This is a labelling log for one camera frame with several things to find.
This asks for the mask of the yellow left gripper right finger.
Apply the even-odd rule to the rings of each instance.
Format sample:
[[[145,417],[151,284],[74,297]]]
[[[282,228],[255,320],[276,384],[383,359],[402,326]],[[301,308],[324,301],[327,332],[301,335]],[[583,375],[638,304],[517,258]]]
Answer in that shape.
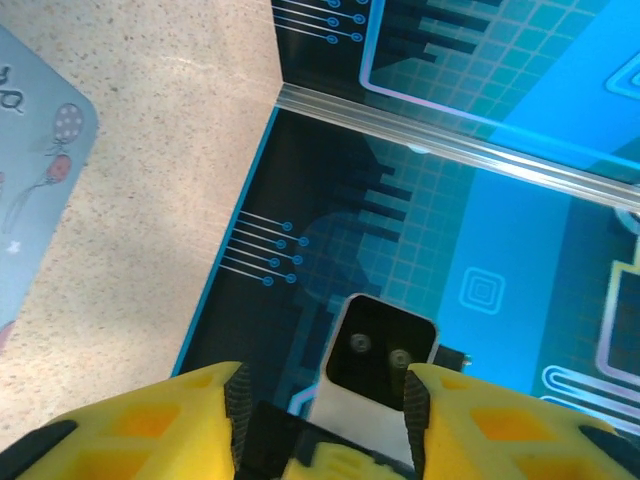
[[[428,363],[408,367],[404,421],[420,479],[636,479],[606,422]]]

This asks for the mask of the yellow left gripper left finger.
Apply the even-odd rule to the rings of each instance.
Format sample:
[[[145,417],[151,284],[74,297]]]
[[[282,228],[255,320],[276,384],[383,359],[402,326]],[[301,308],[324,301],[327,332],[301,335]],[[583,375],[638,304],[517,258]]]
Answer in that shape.
[[[225,361],[69,412],[1,453],[4,479],[231,479],[251,415],[249,368]]]

